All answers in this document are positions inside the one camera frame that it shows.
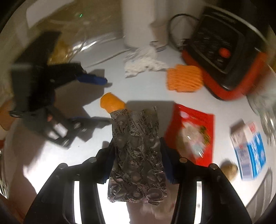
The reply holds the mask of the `person's left hand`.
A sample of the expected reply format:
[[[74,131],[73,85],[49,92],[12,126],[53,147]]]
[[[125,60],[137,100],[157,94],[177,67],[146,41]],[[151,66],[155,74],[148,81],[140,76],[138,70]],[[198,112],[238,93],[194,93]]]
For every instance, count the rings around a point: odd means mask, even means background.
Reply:
[[[14,102],[12,100],[6,101],[0,109],[0,124],[1,127],[8,131],[16,118],[11,117],[9,112],[14,108]]]

